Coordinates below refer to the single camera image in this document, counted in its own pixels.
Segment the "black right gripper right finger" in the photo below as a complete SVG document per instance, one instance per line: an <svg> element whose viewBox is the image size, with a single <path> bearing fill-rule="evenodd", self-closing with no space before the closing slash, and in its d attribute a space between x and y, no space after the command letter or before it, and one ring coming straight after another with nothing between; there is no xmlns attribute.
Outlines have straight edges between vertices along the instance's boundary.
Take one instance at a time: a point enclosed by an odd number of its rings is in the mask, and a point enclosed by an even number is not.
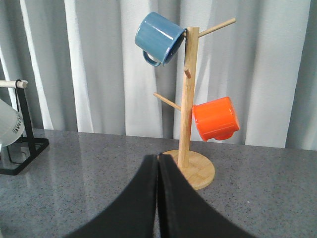
<svg viewBox="0 0 317 238"><path fill-rule="evenodd" d="M158 156L158 217L162 238L252 238L208 205L170 155Z"/></svg>

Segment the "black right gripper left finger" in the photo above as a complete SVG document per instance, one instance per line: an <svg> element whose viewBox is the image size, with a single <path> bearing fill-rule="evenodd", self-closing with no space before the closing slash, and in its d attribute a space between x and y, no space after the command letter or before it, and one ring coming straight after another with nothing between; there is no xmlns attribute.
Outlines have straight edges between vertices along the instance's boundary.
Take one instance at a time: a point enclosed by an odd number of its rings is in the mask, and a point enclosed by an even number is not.
<svg viewBox="0 0 317 238"><path fill-rule="evenodd" d="M146 155L121 194L68 238L152 238L156 216L158 159Z"/></svg>

